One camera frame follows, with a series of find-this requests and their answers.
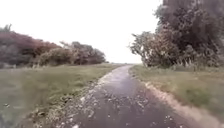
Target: path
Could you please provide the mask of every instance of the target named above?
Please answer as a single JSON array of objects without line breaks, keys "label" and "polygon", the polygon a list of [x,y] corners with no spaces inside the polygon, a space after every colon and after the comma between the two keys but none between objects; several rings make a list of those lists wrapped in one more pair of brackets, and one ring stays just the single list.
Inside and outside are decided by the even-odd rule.
[{"label": "path", "polygon": [[68,106],[58,128],[191,128],[160,103],[123,66],[100,79],[98,85]]}]

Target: tree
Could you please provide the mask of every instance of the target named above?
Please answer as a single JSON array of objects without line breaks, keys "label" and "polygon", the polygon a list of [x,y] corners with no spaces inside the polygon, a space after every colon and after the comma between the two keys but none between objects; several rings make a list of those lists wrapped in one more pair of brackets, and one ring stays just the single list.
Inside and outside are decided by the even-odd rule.
[{"label": "tree", "polygon": [[223,51],[223,8],[221,0],[163,0],[156,11],[155,34],[135,36],[131,50],[148,65],[195,62],[218,66]]}]

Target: grass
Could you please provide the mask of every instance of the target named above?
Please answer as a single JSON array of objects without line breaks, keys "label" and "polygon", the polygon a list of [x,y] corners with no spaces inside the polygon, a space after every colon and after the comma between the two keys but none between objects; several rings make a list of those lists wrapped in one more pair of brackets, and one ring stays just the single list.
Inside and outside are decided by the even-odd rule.
[{"label": "grass", "polygon": [[13,125],[21,121],[21,116],[35,109],[47,112],[77,96],[87,85],[118,66],[100,64],[0,70],[0,117],[4,123]]},{"label": "grass", "polygon": [[172,93],[183,104],[205,108],[224,120],[224,69],[194,72],[138,65],[131,71],[140,80],[150,81],[157,88]]}]

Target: white sky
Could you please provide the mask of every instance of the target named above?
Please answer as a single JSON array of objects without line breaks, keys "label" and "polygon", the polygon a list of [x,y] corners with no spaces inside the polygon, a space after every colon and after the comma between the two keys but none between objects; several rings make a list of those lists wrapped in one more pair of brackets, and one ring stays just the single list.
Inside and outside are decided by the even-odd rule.
[{"label": "white sky", "polygon": [[79,41],[110,62],[138,63],[127,46],[132,33],[154,31],[160,0],[0,0],[0,26],[45,41]]}]

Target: treeline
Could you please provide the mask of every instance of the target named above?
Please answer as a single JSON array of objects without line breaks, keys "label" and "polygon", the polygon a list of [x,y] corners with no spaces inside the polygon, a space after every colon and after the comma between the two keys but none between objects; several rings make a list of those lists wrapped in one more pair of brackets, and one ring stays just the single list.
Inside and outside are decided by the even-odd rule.
[{"label": "treeline", "polygon": [[135,35],[131,51],[146,66],[223,64],[223,0],[163,0],[155,33]]},{"label": "treeline", "polygon": [[0,67],[4,65],[33,66],[62,64],[98,64],[105,61],[104,53],[90,45],[33,39],[11,31],[11,25],[0,28]]}]

